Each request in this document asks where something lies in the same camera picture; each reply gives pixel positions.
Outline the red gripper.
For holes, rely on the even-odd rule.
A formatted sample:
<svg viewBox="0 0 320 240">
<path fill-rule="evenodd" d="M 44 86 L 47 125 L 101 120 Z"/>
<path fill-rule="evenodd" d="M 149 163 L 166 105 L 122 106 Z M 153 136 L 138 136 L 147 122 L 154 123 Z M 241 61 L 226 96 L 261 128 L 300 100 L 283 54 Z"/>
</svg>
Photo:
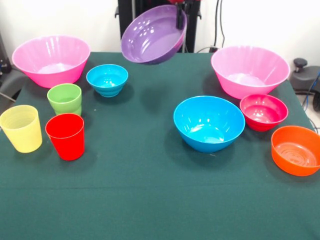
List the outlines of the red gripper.
<svg viewBox="0 0 320 240">
<path fill-rule="evenodd" d="M 167 0 L 171 4 L 176 5 L 176 28 L 182 29 L 184 25 L 184 16 L 182 4 L 193 4 L 202 0 Z"/>
</svg>

